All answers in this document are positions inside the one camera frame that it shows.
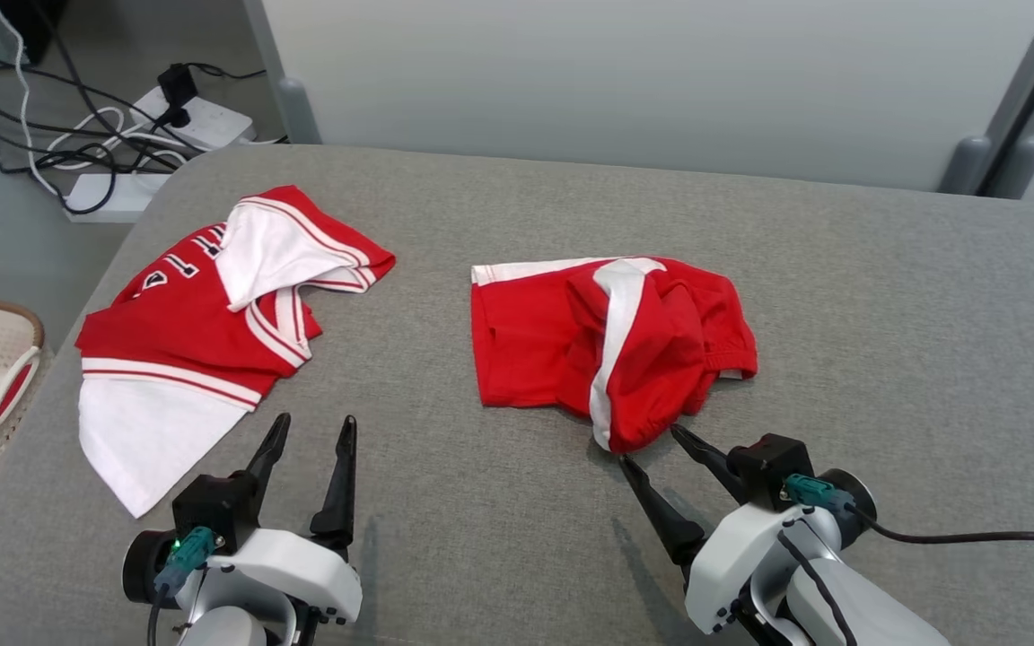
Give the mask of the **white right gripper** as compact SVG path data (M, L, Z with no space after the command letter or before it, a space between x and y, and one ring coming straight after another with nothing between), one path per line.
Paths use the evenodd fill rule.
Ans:
M747 502L741 478L730 470L729 459L721 450L679 423L670 425L670 434L698 465L714 475L736 503ZM793 506L772 512L744 504L727 515L706 540L705 529L669 504L634 459L621 455L618 462L669 559L678 567L690 566L686 610L698 629L720 633L730 616L735 623L741 621L733 605L744 599L747 590L755 617L772 634L805 633L788 618L776 617L779 598L799 568L778 536L786 533L809 559L838 562L841 531L829 511Z

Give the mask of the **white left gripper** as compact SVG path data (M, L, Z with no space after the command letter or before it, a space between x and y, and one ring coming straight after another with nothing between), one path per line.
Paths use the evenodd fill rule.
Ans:
M290 413L275 418L243 471L251 503L264 500L276 462L283 457L291 422ZM357 433L355 416L346 417L334 447L336 461L327 495L311 518L311 540L316 544L290 531L258 528L234 554L210 557L204 578L205 612L239 607L258 620L290 623L296 599L325 615L356 622L363 602L360 577L331 549L348 549L354 540Z

